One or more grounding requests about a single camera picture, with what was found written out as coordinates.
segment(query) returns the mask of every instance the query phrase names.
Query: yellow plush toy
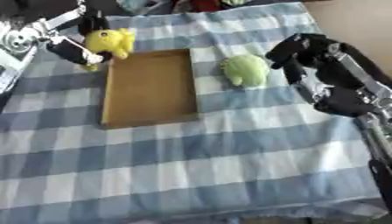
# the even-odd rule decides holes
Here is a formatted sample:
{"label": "yellow plush toy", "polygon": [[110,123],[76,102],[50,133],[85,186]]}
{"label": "yellow plush toy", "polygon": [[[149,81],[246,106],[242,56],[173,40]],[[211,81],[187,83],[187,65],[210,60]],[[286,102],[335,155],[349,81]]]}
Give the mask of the yellow plush toy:
{"label": "yellow plush toy", "polygon": [[[127,29],[93,31],[86,36],[86,48],[92,53],[108,52],[120,60],[128,58],[133,48],[135,36]],[[98,65],[84,66],[88,71],[96,71]]]}

